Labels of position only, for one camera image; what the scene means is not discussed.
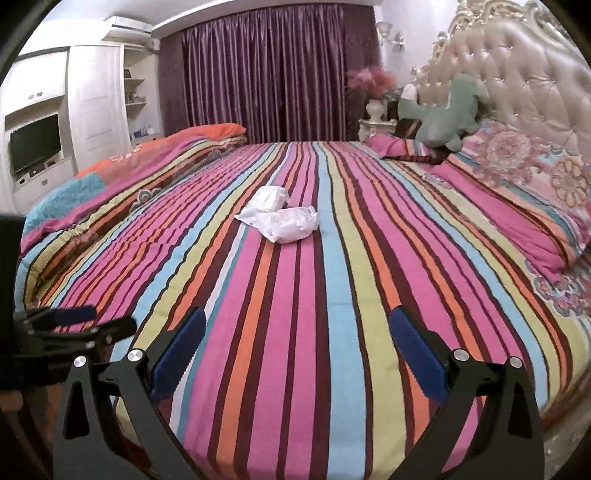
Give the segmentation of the folded orange pink quilt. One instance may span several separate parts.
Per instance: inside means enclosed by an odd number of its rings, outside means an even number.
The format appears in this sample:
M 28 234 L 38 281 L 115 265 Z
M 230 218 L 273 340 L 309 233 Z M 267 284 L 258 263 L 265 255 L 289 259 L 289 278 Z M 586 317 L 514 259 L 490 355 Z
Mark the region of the folded orange pink quilt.
M 107 201 L 170 165 L 198 141 L 209 140 L 219 146 L 225 140 L 245 134 L 246 128 L 235 123 L 190 127 L 95 163 L 54 189 L 30 210 L 24 224 L 21 252 L 28 252 L 48 234 L 75 222 L 91 206 Z

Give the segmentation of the black television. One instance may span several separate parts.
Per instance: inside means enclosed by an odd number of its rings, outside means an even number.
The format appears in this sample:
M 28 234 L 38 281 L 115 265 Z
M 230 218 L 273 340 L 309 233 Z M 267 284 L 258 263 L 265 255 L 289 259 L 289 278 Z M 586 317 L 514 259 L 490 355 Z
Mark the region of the black television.
M 60 150 L 59 117 L 53 114 L 11 132 L 11 170 L 14 174 L 24 172 L 50 159 Z

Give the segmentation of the colourful striped bed sheet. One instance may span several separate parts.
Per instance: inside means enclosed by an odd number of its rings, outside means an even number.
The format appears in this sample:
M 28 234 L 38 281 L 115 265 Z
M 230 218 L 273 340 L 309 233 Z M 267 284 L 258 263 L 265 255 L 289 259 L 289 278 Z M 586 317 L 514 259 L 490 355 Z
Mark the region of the colourful striped bed sheet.
M 553 423 L 590 379 L 590 256 L 548 281 L 432 168 L 201 140 L 23 253 L 15 303 L 129 315 L 136 348 L 204 308 L 170 425 L 216 479 L 389 477 L 436 408 L 390 338 L 397 306 L 479 360 L 522 358 Z M 318 229 L 276 244 L 236 220 L 264 185 Z

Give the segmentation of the pink-white crumpled plastic bag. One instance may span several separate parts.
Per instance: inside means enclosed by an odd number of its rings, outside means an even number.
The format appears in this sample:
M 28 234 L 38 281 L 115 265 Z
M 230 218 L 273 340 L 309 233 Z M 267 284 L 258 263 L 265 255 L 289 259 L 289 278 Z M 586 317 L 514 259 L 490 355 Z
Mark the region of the pink-white crumpled plastic bag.
M 318 229 L 318 212 L 310 206 L 259 213 L 256 215 L 256 229 L 272 243 L 297 242 Z

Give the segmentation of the white plastic wrapper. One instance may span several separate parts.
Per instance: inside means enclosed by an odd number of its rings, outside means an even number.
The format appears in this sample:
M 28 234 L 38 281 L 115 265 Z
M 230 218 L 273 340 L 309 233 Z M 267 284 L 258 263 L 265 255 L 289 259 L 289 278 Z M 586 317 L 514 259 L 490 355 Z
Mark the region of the white plastic wrapper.
M 290 200 L 287 189 L 280 186 L 264 185 L 254 192 L 245 207 L 235 215 L 235 219 L 249 226 L 256 225 L 259 214 L 273 213 Z

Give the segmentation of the white wardrobe cabinet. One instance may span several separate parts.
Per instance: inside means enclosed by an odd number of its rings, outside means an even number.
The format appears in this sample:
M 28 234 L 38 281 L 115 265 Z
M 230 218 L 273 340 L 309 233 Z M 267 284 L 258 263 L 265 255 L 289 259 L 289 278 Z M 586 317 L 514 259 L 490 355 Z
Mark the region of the white wardrobe cabinet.
M 19 56 L 1 84 L 1 209 L 26 214 L 50 192 L 98 161 L 162 135 L 157 54 L 101 42 Z M 16 133 L 45 119 L 59 149 L 22 169 Z

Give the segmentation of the floral pink pillow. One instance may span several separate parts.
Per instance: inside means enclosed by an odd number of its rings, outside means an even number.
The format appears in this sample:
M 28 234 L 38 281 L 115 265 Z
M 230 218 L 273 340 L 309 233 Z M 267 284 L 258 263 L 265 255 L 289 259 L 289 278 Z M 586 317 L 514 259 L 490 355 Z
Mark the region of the floral pink pillow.
M 590 159 L 486 120 L 431 173 L 485 214 L 555 283 L 590 244 Z

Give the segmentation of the white air conditioner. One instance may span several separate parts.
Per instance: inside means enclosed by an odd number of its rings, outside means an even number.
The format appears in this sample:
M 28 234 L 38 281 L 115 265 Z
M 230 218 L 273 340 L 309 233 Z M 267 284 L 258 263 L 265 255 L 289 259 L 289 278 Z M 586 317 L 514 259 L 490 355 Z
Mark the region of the white air conditioner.
M 103 22 L 105 41 L 143 45 L 151 39 L 153 26 L 131 18 L 111 16 Z

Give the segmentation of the pink striped far pillow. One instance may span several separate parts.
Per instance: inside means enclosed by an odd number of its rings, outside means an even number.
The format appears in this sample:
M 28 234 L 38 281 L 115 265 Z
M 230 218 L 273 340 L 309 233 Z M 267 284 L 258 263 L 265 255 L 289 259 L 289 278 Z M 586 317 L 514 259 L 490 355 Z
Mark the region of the pink striped far pillow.
M 377 132 L 366 139 L 366 144 L 380 158 L 414 163 L 439 164 L 450 151 L 431 148 L 414 139 L 404 139 L 388 133 Z

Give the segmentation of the green plush toy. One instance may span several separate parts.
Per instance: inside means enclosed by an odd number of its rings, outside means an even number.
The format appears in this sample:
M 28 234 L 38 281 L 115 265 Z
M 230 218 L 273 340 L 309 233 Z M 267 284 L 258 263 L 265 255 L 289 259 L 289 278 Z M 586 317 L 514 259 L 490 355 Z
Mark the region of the green plush toy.
M 484 82 L 460 73 L 451 81 L 447 103 L 443 107 L 419 104 L 418 91 L 408 84 L 398 104 L 401 120 L 418 120 L 421 125 L 415 139 L 430 148 L 445 147 L 451 152 L 462 149 L 462 139 L 479 130 L 479 107 L 489 102 Z

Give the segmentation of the white bedside table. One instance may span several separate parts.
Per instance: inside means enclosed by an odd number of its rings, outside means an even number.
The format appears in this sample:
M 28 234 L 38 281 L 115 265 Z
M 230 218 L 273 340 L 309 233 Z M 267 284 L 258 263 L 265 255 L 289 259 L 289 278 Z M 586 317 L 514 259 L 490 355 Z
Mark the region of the white bedside table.
M 366 142 L 367 138 L 375 133 L 393 134 L 396 131 L 397 121 L 372 121 L 361 119 L 359 121 L 358 137 L 360 142 Z

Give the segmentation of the purple curtain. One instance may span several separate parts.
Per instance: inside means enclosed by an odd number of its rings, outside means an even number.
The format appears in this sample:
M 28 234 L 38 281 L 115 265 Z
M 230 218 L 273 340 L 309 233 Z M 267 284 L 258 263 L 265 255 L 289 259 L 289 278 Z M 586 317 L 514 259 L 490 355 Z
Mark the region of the purple curtain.
M 370 6 L 276 6 L 199 23 L 160 42 L 163 131 L 235 123 L 253 143 L 355 140 L 368 96 L 349 73 L 379 62 Z

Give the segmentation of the beige tufted headboard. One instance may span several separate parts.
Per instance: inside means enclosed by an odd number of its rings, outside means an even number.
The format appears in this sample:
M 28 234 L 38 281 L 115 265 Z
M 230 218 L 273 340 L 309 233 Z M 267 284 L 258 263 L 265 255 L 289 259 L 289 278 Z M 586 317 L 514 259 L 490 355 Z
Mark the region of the beige tufted headboard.
M 486 86 L 487 116 L 590 154 L 590 66 L 540 2 L 459 2 L 429 63 L 412 71 L 420 102 L 443 105 L 459 73 Z

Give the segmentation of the pink flower bouquet vase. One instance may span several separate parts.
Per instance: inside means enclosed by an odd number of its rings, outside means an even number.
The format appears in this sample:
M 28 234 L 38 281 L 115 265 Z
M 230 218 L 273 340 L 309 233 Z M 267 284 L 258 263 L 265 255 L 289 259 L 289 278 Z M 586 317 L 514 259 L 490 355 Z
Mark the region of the pink flower bouquet vase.
M 367 94 L 366 111 L 372 122 L 381 122 L 387 111 L 386 97 L 397 88 L 396 75 L 382 66 L 369 66 L 346 72 L 349 88 Z

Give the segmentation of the wall lamp sconce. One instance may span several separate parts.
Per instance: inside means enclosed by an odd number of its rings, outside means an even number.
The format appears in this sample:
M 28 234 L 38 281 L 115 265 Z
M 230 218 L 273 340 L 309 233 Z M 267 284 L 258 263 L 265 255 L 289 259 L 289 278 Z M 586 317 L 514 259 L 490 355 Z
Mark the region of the wall lamp sconce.
M 380 45 L 390 45 L 394 52 L 402 52 L 405 49 L 405 38 L 401 31 L 393 32 L 393 24 L 388 21 L 380 21 L 376 24 Z

